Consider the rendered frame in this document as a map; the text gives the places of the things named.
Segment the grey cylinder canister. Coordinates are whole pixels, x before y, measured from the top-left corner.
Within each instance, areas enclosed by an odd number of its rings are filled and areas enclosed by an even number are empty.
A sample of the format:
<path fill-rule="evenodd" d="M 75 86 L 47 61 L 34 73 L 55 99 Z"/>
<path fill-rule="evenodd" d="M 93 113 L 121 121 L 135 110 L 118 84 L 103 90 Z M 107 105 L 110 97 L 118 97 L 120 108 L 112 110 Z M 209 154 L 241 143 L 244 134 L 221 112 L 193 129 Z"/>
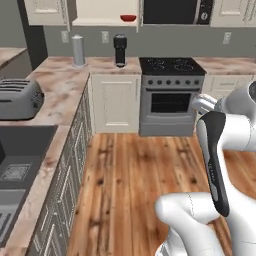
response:
<path fill-rule="evenodd" d="M 73 58 L 74 65 L 77 67 L 82 67 L 85 65 L 85 53 L 84 53 L 84 41 L 83 37 L 76 34 L 72 37 L 73 46 Z"/>

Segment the grey toaster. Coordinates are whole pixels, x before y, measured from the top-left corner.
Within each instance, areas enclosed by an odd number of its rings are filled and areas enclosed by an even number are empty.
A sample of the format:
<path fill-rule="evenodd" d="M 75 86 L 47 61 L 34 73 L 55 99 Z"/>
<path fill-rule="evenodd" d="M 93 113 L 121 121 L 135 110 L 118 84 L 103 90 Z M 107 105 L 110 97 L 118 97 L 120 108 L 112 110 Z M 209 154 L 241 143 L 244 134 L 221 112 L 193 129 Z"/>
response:
<path fill-rule="evenodd" d="M 34 79 L 0 80 L 0 120 L 33 119 L 44 104 L 45 95 Z"/>

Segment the cream base cupboard door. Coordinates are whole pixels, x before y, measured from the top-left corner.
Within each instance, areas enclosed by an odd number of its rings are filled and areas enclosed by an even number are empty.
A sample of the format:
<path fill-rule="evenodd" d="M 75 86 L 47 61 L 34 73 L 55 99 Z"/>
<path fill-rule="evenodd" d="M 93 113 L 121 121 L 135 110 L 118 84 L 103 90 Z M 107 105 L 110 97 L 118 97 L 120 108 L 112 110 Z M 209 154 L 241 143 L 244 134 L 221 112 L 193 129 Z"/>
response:
<path fill-rule="evenodd" d="M 92 75 L 96 133 L 137 133 L 139 128 L 139 75 Z"/>

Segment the dark grey sink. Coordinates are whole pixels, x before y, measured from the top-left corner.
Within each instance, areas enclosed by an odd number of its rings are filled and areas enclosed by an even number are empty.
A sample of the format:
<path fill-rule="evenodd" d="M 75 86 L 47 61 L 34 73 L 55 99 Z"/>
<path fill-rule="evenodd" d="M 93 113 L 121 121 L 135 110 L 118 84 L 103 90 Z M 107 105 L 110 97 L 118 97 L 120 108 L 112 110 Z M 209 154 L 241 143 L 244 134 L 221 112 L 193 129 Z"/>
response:
<path fill-rule="evenodd" d="M 0 248 L 10 237 L 57 128 L 0 126 Z"/>

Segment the grey oven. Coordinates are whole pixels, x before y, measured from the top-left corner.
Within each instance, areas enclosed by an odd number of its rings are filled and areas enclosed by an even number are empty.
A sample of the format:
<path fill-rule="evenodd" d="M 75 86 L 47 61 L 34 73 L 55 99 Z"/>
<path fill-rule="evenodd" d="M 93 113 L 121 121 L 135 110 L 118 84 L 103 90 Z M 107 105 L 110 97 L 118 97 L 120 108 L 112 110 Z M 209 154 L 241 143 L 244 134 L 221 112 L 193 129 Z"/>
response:
<path fill-rule="evenodd" d="M 142 76 L 139 135 L 192 136 L 196 111 L 192 100 L 201 92 L 203 75 Z M 199 92 L 147 92 L 144 88 L 199 88 Z"/>

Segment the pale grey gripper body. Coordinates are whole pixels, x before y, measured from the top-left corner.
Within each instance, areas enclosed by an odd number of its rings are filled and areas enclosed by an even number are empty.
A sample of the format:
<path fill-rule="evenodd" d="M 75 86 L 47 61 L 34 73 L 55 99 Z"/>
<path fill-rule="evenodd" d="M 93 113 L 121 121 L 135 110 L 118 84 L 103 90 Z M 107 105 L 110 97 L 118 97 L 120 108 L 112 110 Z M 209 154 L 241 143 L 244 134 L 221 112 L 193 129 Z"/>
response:
<path fill-rule="evenodd" d="M 214 110 L 217 100 L 208 94 L 198 94 L 192 100 L 192 108 L 199 114 L 204 115 Z"/>

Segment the cream base drawer run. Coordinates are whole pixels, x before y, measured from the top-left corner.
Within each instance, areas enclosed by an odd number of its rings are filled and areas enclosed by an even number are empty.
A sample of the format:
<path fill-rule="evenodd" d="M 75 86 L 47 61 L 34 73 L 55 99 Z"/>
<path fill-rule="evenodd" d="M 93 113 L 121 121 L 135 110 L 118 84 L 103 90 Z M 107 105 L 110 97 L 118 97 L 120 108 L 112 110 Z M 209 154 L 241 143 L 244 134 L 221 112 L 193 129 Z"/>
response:
<path fill-rule="evenodd" d="M 237 87 L 247 85 L 255 79 L 256 75 L 207 75 L 202 92 L 215 99 L 220 99 Z"/>

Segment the grey base cupboard run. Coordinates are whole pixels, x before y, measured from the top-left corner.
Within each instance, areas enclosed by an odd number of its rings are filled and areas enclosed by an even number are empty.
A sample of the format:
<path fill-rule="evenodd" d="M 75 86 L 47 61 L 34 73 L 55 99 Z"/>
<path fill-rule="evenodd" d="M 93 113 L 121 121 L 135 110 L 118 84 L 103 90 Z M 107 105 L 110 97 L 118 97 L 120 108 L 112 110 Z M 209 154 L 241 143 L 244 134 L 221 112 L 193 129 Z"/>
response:
<path fill-rule="evenodd" d="M 25 256 L 66 256 L 92 137 L 87 83 Z"/>

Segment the black hob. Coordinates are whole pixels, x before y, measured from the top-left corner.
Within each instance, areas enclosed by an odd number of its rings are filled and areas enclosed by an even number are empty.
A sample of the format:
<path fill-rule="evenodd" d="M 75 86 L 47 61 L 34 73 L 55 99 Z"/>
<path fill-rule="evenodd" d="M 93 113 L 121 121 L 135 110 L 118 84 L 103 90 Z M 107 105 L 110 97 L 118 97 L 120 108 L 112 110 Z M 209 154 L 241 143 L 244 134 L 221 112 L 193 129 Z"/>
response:
<path fill-rule="evenodd" d="M 206 71 L 193 58 L 140 57 L 144 75 L 204 75 Z"/>

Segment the black coffee grinder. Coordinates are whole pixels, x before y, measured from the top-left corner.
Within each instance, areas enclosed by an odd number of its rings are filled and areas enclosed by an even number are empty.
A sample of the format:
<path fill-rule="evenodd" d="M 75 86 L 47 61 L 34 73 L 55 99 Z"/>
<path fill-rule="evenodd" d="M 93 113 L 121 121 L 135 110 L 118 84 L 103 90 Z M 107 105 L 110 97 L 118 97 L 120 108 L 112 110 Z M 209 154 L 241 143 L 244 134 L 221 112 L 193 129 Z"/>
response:
<path fill-rule="evenodd" d="M 124 34 L 117 34 L 113 38 L 115 49 L 115 64 L 119 68 L 125 66 L 125 51 L 127 48 L 127 37 Z"/>

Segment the black microwave oven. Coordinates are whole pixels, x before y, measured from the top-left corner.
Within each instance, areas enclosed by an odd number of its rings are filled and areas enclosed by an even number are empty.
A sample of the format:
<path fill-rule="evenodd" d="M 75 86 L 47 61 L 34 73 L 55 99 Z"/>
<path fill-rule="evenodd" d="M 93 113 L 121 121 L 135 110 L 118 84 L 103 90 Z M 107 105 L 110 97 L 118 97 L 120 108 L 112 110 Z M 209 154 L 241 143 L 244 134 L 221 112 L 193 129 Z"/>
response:
<path fill-rule="evenodd" d="M 214 0 L 144 0 L 146 25 L 208 25 Z"/>

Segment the red bowl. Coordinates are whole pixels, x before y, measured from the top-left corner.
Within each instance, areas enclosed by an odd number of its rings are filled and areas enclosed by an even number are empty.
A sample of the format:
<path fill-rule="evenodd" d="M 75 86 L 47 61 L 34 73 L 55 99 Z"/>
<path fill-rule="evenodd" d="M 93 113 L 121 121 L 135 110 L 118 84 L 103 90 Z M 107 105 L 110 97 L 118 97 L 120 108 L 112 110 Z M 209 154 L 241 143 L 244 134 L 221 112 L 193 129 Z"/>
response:
<path fill-rule="evenodd" d="M 122 14 L 120 15 L 120 19 L 123 22 L 134 22 L 136 20 L 137 16 L 134 14 Z"/>

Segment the cream wall cupboard run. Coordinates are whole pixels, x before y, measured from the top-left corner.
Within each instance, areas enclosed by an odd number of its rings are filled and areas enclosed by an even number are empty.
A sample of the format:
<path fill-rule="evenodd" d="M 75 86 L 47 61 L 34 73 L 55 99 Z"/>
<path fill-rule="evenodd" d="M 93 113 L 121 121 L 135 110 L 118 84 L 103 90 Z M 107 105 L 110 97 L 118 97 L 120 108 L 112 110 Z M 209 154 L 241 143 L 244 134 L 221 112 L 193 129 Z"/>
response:
<path fill-rule="evenodd" d="M 214 0 L 210 25 L 256 28 L 256 0 Z"/>

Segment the cream wall cupboard door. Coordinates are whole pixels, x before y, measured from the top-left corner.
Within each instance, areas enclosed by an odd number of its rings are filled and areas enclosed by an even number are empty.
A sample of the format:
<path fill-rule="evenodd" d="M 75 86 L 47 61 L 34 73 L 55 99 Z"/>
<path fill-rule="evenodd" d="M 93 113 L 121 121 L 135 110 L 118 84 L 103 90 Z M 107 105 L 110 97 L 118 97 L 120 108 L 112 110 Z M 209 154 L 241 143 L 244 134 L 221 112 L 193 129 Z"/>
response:
<path fill-rule="evenodd" d="M 24 0 L 30 25 L 66 25 L 64 0 Z"/>

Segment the open cream wall cupboard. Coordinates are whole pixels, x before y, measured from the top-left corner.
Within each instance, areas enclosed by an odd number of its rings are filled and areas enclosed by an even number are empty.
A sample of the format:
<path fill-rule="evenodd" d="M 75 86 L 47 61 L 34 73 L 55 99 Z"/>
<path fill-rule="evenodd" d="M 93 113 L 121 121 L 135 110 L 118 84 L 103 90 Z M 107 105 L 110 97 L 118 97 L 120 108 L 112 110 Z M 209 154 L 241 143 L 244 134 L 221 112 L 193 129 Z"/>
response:
<path fill-rule="evenodd" d="M 123 21 L 122 15 L 138 17 L 139 0 L 76 0 L 74 26 L 137 26 L 137 20 Z"/>

